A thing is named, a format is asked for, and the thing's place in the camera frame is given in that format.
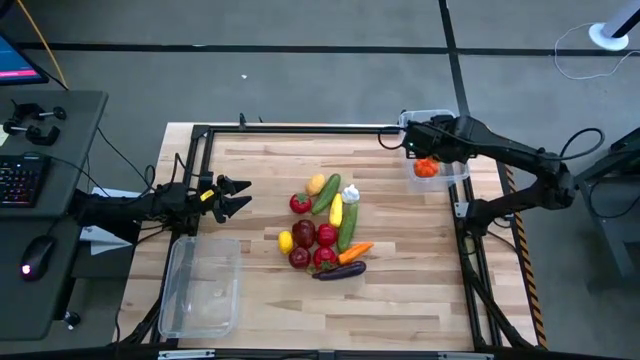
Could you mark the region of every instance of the computer screen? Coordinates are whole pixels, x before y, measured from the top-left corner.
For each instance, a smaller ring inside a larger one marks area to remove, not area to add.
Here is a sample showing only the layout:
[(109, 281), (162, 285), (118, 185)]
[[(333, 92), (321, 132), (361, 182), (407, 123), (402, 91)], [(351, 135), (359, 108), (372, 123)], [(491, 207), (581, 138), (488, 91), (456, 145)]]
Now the computer screen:
[(47, 81), (47, 76), (0, 33), (0, 85), (40, 84)]

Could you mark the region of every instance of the plastic bin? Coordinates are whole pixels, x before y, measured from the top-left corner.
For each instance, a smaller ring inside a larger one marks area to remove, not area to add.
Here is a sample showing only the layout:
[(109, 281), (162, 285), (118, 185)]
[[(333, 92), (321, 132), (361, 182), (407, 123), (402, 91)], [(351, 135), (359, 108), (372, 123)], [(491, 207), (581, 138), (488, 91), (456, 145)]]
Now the plastic bin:
[(218, 338), (238, 317), (240, 243), (178, 239), (171, 249), (158, 330), (167, 338)]
[[(405, 111), (400, 115), (398, 119), (398, 125), (405, 127), (408, 121), (427, 122), (436, 115), (451, 115), (456, 116), (450, 110), (420, 110), (420, 111)], [(405, 133), (400, 132), (400, 141), (404, 139)], [(405, 157), (405, 150), (402, 150), (402, 157)], [(438, 175), (430, 178), (418, 177), (413, 171), (414, 159), (405, 159), (405, 171), (407, 178), (409, 179), (409, 190), (417, 193), (445, 191), (446, 188), (458, 181), (464, 180), (469, 177), (469, 167), (467, 164), (454, 162), (451, 164), (440, 164), (440, 171)]]

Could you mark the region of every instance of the gray floor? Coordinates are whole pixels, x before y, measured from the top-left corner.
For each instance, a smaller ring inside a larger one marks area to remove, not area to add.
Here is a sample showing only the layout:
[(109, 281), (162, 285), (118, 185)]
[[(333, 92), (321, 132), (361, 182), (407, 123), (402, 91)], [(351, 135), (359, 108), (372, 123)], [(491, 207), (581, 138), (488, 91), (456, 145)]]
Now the gray floor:
[[(567, 29), (603, 21), (624, 2), (449, 0), (449, 9), (458, 46), (549, 49)], [(26, 3), (55, 42), (445, 44), (436, 0)], [(36, 39), (18, 11), (0, 28), (18, 40)], [(640, 47), (640, 36), (632, 39), (632, 45)], [(567, 37), (562, 47), (592, 48), (580, 32)], [(53, 70), (44, 52), (30, 55)], [(110, 93), (103, 130), (140, 167), (155, 163), (164, 126), (170, 121), (235, 121), (243, 111), (250, 120), (260, 115), (269, 122), (391, 124), (401, 109), (457, 109), (451, 70), (443, 55), (61, 51), (57, 56), (73, 89)], [(560, 62), (567, 72), (585, 75), (609, 71), (617, 60), (562, 58)], [(460, 62), (472, 114), (515, 140), (559, 149), (577, 130), (597, 126), (605, 130), (609, 144), (640, 124), (637, 58), (628, 59), (615, 75), (591, 81), (565, 79), (546, 57), (465, 56)], [(128, 139), (120, 135), (125, 131)], [(131, 134), (137, 139), (131, 140)], [(594, 140), (585, 136), (572, 150)], [(572, 161), (569, 167), (577, 173), (600, 155)], [(135, 174), (100, 140), (91, 158), (92, 174), (103, 186), (142, 188)], [(517, 174), (521, 188), (531, 180), (527, 174)], [(567, 210), (531, 210), (523, 216), (551, 349), (640, 358), (640, 292), (587, 291), (587, 282), (610, 264), (582, 199)], [(93, 323), (87, 321), (73, 333), (56, 326), (42, 342), (0, 343), (0, 351), (107, 343), (113, 311), (122, 296), (119, 286), (95, 283), (76, 291), (81, 311)], [(92, 297), (94, 293), (105, 295)]]

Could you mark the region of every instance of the green cucumber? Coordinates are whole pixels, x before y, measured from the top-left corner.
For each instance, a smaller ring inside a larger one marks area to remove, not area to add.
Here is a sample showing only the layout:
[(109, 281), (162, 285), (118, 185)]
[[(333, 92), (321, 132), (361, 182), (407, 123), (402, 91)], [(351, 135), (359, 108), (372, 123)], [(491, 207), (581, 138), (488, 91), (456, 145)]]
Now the green cucumber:
[(351, 245), (351, 239), (353, 238), (353, 231), (356, 229), (357, 221), (358, 203), (347, 205), (338, 235), (338, 252), (340, 254), (347, 251), (349, 245)]
[(333, 198), (338, 193), (338, 188), (340, 187), (340, 175), (333, 174), (327, 180), (327, 183), (324, 184), (322, 190), (320, 190), (320, 194), (318, 194), (318, 198), (316, 202), (313, 203), (313, 207), (311, 207), (311, 213), (313, 215), (319, 214), (322, 210), (326, 209), (329, 204), (333, 201)]

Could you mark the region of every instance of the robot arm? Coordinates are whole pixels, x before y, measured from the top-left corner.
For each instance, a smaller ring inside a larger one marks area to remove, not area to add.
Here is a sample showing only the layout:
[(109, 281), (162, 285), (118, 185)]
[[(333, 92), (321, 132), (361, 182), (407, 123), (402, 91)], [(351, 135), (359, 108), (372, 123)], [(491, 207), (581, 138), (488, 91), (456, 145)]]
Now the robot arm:
[(435, 116), (429, 123), (409, 121), (405, 131), (402, 146), (407, 158), (466, 163), (484, 155), (537, 177), (529, 188), (491, 201), (471, 201), (464, 218), (465, 228), (472, 235), (485, 235), (498, 217), (534, 207), (563, 209), (573, 203), (573, 177), (558, 155), (496, 135), (470, 116)]
[(81, 226), (133, 221), (159, 221), (168, 228), (178, 229), (194, 215), (211, 211), (218, 223), (226, 222), (249, 201), (251, 196), (229, 198), (251, 186), (250, 181), (233, 181), (218, 176), (216, 184), (202, 194), (182, 183), (158, 185), (154, 192), (137, 198), (106, 197), (77, 192), (70, 212)]

